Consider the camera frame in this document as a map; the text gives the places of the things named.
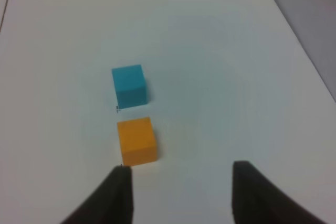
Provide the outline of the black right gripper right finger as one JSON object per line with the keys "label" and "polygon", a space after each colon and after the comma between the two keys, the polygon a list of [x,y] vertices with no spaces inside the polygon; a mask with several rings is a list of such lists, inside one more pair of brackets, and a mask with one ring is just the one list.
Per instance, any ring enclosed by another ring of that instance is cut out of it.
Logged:
{"label": "black right gripper right finger", "polygon": [[233,163],[235,223],[323,223],[302,208],[248,161]]}

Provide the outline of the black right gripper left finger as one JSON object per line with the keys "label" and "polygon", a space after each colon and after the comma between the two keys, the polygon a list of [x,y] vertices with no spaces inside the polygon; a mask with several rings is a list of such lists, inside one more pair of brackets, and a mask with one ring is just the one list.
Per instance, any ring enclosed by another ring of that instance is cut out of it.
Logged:
{"label": "black right gripper left finger", "polygon": [[132,223],[132,169],[116,166],[63,223]]}

